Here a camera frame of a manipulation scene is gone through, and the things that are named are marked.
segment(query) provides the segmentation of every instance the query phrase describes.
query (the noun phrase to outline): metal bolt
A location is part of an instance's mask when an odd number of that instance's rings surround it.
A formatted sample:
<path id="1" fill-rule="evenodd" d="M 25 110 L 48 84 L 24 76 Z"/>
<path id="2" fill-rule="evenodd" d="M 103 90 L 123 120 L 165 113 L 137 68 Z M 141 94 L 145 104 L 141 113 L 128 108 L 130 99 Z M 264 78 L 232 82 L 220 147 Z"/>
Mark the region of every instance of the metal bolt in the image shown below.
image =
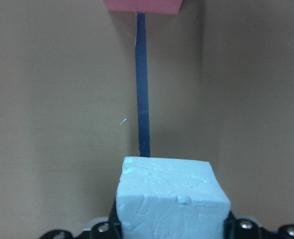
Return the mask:
<path id="1" fill-rule="evenodd" d="M 243 228 L 243 229 L 251 229 L 253 227 L 253 224 L 251 221 L 249 220 L 242 220 L 240 221 L 240 226 Z"/>
<path id="2" fill-rule="evenodd" d="M 109 224 L 108 223 L 104 223 L 104 224 L 102 224 L 101 226 L 98 227 L 98 231 L 100 233 L 104 233 L 104 232 L 108 231 L 108 229 L 109 229 Z"/>
<path id="3" fill-rule="evenodd" d="M 65 238 L 65 233 L 60 232 L 59 234 L 55 235 L 53 239 L 64 239 Z"/>
<path id="4" fill-rule="evenodd" d="M 294 227 L 288 227 L 288 228 L 287 228 L 287 233 L 288 233 L 290 236 L 294 237 Z"/>

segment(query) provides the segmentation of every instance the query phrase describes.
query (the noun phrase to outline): beige surface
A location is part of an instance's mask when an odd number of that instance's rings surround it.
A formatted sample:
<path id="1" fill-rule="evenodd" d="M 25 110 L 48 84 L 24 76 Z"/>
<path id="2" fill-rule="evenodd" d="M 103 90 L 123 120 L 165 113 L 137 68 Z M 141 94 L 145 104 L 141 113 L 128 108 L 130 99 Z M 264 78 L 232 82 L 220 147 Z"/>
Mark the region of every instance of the beige surface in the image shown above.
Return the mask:
<path id="1" fill-rule="evenodd" d="M 134 35 L 100 0 L 0 0 L 0 237 L 108 213 L 138 154 Z M 152 156 L 209 160 L 236 213 L 294 222 L 294 2 L 187 0 L 147 43 Z"/>

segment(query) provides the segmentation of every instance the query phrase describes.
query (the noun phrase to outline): pink foam block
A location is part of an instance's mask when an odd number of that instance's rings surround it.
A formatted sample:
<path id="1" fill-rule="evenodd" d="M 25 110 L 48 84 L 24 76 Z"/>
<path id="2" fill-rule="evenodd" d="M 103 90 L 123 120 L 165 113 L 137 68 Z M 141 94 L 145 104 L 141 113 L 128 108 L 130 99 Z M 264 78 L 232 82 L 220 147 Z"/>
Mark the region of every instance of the pink foam block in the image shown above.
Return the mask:
<path id="1" fill-rule="evenodd" d="M 178 14 L 183 0 L 104 0 L 109 11 Z"/>

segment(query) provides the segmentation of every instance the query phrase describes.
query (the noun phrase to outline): blue line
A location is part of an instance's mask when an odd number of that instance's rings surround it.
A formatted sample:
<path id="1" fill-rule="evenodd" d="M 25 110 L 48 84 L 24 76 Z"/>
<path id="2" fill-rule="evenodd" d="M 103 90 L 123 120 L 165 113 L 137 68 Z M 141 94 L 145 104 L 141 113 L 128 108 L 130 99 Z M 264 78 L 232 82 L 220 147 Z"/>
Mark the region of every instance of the blue line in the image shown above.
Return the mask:
<path id="1" fill-rule="evenodd" d="M 139 151 L 141 157 L 150 157 L 147 50 L 144 13 L 137 13 L 135 57 Z"/>

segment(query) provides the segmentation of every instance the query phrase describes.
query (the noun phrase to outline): white block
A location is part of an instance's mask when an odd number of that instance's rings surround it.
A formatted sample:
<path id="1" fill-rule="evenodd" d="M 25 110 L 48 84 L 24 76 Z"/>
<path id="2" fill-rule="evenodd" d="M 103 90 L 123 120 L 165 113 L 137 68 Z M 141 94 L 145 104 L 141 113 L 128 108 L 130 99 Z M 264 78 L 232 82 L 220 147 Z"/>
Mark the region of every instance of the white block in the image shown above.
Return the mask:
<path id="1" fill-rule="evenodd" d="M 230 201 L 208 162 L 126 157 L 117 188 L 124 239 L 222 239 Z"/>

